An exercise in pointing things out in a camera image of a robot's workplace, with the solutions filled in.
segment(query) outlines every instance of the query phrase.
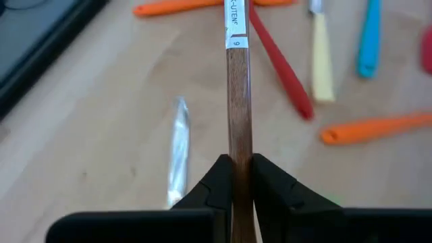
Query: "silicone utensil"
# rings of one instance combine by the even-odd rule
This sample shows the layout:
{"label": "silicone utensil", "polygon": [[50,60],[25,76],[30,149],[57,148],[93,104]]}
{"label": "silicone utensil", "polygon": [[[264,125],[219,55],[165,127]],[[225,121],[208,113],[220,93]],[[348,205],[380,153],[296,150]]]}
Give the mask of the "silicone utensil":
{"label": "silicone utensil", "polygon": [[329,48],[327,23],[322,0],[310,0],[309,9],[314,14],[312,91],[318,103],[335,101],[333,93],[333,68]]}
{"label": "silicone utensil", "polygon": [[[254,2],[257,5],[270,6],[291,4],[295,3],[296,0],[254,0]],[[139,5],[134,8],[133,13],[138,17],[157,16],[222,4],[223,0],[166,0]]]}
{"label": "silicone utensil", "polygon": [[363,78],[372,78],[379,63],[381,42],[381,0],[369,0],[360,41],[357,70]]}
{"label": "silicone utensil", "polygon": [[270,34],[261,22],[257,12],[254,9],[253,1],[249,1],[249,18],[258,34],[267,54],[270,57],[273,66],[276,69],[286,93],[288,94],[291,102],[295,106],[297,112],[301,114],[304,119],[313,118],[313,107],[308,95],[303,89],[302,84],[298,81],[296,74],[286,61],[279,48],[271,38]]}
{"label": "silicone utensil", "polygon": [[354,144],[423,126],[432,126],[432,113],[415,113],[402,117],[366,119],[334,125],[321,131],[321,140],[329,145]]}
{"label": "silicone utensil", "polygon": [[421,63],[423,69],[432,74],[432,26],[427,27],[421,43]]}

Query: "silver utensil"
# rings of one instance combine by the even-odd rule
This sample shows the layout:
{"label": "silver utensil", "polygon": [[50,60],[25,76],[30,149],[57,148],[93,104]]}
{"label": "silver utensil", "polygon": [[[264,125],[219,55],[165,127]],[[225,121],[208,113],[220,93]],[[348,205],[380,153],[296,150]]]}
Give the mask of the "silver utensil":
{"label": "silver utensil", "polygon": [[177,99],[177,113],[173,123],[171,164],[168,175],[167,206],[171,208],[186,193],[190,148],[189,111],[183,97]]}

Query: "white label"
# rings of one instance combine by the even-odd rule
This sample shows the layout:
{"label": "white label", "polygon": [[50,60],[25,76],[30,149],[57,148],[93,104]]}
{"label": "white label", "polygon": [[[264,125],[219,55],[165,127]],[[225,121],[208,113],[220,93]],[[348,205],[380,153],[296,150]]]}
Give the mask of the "white label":
{"label": "white label", "polygon": [[233,34],[246,34],[244,0],[225,0],[226,39]]}
{"label": "white label", "polygon": [[241,36],[241,37],[231,37],[227,39],[225,43],[226,49],[231,48],[249,48],[249,42],[248,37]]}

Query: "wooden utensil handle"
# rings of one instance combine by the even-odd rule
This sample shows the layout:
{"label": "wooden utensil handle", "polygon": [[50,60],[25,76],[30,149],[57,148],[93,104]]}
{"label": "wooden utensil handle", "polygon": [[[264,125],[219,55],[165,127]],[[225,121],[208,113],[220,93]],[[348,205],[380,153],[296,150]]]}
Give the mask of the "wooden utensil handle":
{"label": "wooden utensil handle", "polygon": [[254,227],[252,194],[250,192],[250,160],[252,158],[252,116],[250,108],[250,68],[248,48],[248,1],[237,0],[236,25],[243,24],[243,33],[236,32],[232,2],[225,2],[227,43],[236,37],[244,42],[226,43],[227,54],[227,104],[229,155],[233,159],[233,243],[257,242]]}

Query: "orange utensil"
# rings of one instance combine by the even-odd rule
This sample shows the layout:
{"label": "orange utensil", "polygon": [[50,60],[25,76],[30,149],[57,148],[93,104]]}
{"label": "orange utensil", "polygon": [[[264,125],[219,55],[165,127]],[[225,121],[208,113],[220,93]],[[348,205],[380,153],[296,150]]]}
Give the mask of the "orange utensil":
{"label": "orange utensil", "polygon": [[[295,3],[296,0],[254,0],[257,5],[270,6]],[[154,3],[139,5],[134,8],[135,16],[157,16],[162,14],[173,14],[179,11],[196,9],[213,5],[222,5],[223,0],[164,0]]]}
{"label": "orange utensil", "polygon": [[432,113],[415,113],[395,118],[366,119],[334,125],[321,131],[321,140],[329,145],[346,145],[432,126]]}

